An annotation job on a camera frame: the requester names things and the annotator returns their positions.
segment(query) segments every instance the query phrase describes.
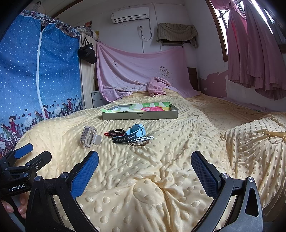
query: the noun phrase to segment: pink towel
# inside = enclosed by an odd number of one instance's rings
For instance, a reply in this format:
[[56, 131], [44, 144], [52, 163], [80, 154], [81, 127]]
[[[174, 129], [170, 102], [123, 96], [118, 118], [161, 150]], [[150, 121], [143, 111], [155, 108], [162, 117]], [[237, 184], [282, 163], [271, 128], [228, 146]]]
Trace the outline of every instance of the pink towel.
[[158, 96], [158, 95], [166, 95], [166, 92], [163, 90], [166, 86], [170, 86], [171, 84], [160, 77], [154, 77], [147, 85], [147, 90], [150, 96]]

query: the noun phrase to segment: bedside cabinet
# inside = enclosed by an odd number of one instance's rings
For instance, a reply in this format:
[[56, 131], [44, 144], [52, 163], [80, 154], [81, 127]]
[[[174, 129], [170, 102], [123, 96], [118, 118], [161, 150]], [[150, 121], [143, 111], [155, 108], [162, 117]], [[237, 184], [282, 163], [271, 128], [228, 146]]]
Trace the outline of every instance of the bedside cabinet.
[[99, 91], [91, 92], [91, 98], [92, 98], [93, 108], [101, 107], [109, 103], [107, 100], [103, 98], [103, 96]]

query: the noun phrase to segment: hanging cloth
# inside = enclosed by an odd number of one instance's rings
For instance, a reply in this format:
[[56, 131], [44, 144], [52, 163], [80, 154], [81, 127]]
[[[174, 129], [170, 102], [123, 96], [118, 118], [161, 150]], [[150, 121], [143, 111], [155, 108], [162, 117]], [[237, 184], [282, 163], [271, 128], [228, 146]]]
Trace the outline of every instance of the hanging cloth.
[[278, 100], [286, 97], [283, 57], [267, 24], [251, 0], [244, 0], [244, 14], [234, 0], [210, 0], [218, 10], [229, 9], [227, 28], [228, 80]]
[[197, 48], [195, 36], [198, 34], [194, 25], [184, 25], [179, 23], [159, 23], [157, 29], [157, 39], [169, 41], [190, 41], [194, 48]]
[[166, 79], [171, 84], [167, 88], [183, 97], [199, 94], [190, 84], [182, 47], [142, 54], [97, 43], [96, 55], [99, 91], [107, 101], [147, 91], [147, 84], [153, 77]]

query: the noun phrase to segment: blue smartwatch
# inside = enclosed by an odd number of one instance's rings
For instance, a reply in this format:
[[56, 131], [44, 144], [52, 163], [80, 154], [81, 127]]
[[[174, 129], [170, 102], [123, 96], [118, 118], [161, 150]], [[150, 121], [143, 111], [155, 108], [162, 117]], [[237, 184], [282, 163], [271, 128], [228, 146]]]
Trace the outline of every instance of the blue smartwatch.
[[142, 124], [134, 124], [123, 136], [113, 137], [114, 143], [128, 143], [146, 136], [145, 128]]

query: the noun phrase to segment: window frame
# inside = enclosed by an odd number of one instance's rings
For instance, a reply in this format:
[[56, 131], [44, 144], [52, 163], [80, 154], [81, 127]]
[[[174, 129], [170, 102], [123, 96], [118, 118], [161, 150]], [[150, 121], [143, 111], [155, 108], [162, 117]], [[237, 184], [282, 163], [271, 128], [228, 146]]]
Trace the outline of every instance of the window frame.
[[214, 19], [214, 24], [216, 25], [216, 28], [217, 28], [217, 33], [219, 35], [219, 40], [220, 40], [220, 43], [221, 43], [221, 51], [223, 53], [223, 62], [227, 62], [229, 60], [229, 57], [228, 57], [228, 54], [227, 54], [227, 47], [226, 47], [226, 44], [225, 44], [225, 39], [223, 37], [223, 31], [221, 29], [219, 20], [217, 18], [217, 14], [215, 13], [215, 10], [213, 9], [213, 7], [211, 5], [211, 2], [209, 0], [206, 0], [206, 4], [208, 5], [208, 7], [210, 9], [212, 17]]

